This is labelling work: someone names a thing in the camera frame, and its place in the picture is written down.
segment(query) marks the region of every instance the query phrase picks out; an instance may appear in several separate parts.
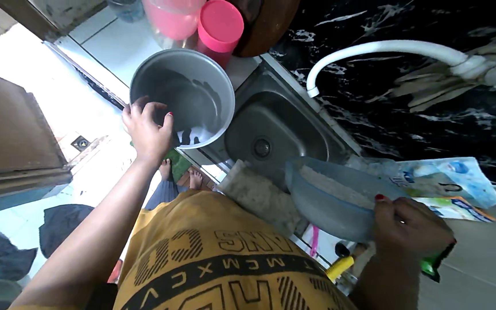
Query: sink drain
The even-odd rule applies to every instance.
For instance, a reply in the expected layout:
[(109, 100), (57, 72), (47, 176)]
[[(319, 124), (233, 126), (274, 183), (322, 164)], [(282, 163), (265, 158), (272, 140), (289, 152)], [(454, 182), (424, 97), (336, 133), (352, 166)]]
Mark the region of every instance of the sink drain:
[(265, 138), (256, 138), (252, 144), (252, 151), (257, 158), (266, 158), (271, 153), (271, 143)]

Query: white flexible tap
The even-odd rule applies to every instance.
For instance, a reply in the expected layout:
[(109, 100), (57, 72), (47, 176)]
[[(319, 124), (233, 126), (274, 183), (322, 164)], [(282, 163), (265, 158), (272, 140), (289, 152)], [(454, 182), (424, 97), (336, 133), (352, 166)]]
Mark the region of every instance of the white flexible tap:
[(482, 56), (468, 56), (451, 47), (440, 44), (415, 40), (387, 40), (360, 44), (332, 53), (321, 59), (307, 76), (307, 94), (314, 97), (319, 94), (315, 81), (319, 72), (329, 64), (355, 55), (376, 52), (403, 52), (428, 56), (451, 66), (453, 74), (463, 78), (472, 78), (488, 67), (484, 66), (486, 59)]

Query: green mat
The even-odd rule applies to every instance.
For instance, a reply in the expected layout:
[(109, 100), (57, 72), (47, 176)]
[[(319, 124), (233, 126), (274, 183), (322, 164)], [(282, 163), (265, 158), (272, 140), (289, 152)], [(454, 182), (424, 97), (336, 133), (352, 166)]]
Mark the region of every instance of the green mat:
[(166, 154), (164, 159), (171, 159), (171, 171), (174, 174), (174, 181), (176, 182), (181, 179), (183, 174), (187, 172), (191, 166), (191, 162), (189, 162), (187, 158), (184, 158), (183, 155), (179, 154), (174, 148)]

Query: hand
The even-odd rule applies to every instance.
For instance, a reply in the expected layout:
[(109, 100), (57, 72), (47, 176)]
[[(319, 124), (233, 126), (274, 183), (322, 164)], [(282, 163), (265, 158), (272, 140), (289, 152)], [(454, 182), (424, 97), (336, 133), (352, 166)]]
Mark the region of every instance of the hand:
[(409, 198), (391, 201), (376, 195), (376, 254), (415, 258), (441, 253), (455, 242), (452, 230), (426, 205)]
[(163, 103), (148, 102), (148, 96), (144, 96), (127, 106), (122, 112), (123, 123), (137, 151), (136, 160), (151, 168), (160, 166), (170, 148), (174, 127), (172, 113), (166, 114), (163, 126), (157, 125), (153, 120), (156, 109), (163, 110), (167, 107)]

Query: bare foot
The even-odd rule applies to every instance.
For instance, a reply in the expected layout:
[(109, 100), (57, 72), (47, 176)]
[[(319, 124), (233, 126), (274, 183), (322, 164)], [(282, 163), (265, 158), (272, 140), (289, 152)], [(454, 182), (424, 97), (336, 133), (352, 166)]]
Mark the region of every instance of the bare foot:
[(162, 175), (162, 180), (168, 180), (171, 172), (171, 159), (163, 160), (158, 170), (160, 171), (160, 175)]
[(190, 189), (200, 189), (202, 186), (202, 174), (196, 170), (189, 170), (189, 177), (191, 179)]

